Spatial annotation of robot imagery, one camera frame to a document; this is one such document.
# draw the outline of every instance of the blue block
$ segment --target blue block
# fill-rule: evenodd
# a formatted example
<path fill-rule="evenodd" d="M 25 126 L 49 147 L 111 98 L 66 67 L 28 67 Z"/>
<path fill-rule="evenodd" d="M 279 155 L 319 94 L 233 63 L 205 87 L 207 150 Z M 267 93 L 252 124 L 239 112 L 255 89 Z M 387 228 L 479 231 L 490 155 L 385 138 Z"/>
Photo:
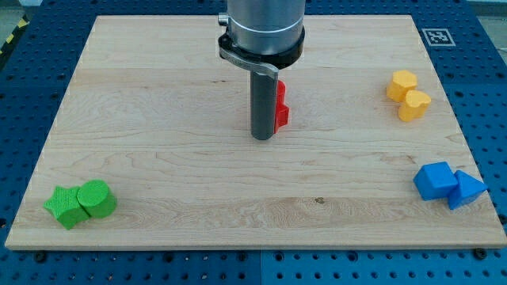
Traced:
<path fill-rule="evenodd" d="M 414 177 L 414 183 L 424 201 L 445 198 L 458 185 L 445 161 L 423 165 Z"/>
<path fill-rule="evenodd" d="M 474 177 L 458 170 L 454 174 L 458 180 L 458 187 L 454 188 L 448 196 L 448 204 L 451 210 L 474 202 L 488 186 Z"/>

